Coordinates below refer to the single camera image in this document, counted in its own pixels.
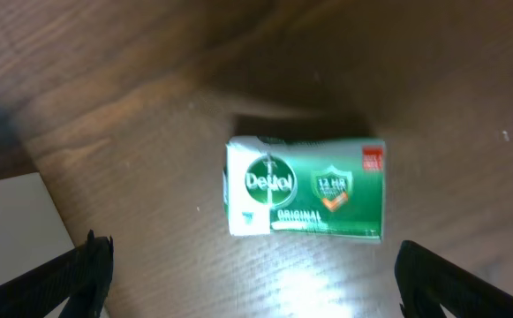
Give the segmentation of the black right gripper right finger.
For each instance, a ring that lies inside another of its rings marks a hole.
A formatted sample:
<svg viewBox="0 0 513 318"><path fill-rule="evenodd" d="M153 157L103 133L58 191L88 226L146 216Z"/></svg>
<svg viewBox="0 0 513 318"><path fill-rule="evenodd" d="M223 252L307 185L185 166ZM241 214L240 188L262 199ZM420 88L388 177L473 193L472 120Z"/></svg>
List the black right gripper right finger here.
<svg viewBox="0 0 513 318"><path fill-rule="evenodd" d="M411 240L394 268L405 318L513 317L513 296Z"/></svg>

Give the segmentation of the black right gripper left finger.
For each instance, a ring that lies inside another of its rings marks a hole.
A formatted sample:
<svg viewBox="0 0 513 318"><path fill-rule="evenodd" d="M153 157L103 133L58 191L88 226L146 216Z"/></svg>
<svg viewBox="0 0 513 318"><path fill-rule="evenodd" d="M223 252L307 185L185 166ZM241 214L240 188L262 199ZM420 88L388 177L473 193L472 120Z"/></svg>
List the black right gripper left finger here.
<svg viewBox="0 0 513 318"><path fill-rule="evenodd" d="M114 271L111 237L96 237L0 285L0 317L59 316L98 318Z"/></svg>

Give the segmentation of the green Dettol soap box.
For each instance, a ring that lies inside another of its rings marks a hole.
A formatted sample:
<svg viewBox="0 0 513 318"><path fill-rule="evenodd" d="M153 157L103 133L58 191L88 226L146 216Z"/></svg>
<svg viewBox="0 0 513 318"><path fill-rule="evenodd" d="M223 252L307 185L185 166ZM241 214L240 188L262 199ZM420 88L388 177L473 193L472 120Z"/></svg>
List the green Dettol soap box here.
<svg viewBox="0 0 513 318"><path fill-rule="evenodd" d="M385 154L379 139L231 138L223 170L230 235L296 232L381 241Z"/></svg>

